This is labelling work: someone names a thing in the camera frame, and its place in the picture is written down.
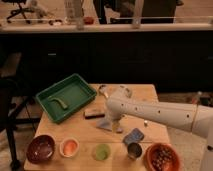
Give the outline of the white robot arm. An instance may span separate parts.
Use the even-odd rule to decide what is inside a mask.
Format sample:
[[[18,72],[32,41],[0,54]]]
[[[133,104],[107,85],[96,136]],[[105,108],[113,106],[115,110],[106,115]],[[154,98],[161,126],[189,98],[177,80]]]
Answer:
[[[111,121],[119,121],[123,114],[143,118],[206,139],[200,171],[213,171],[213,107],[195,104],[138,101],[132,92],[119,86],[106,100]]]

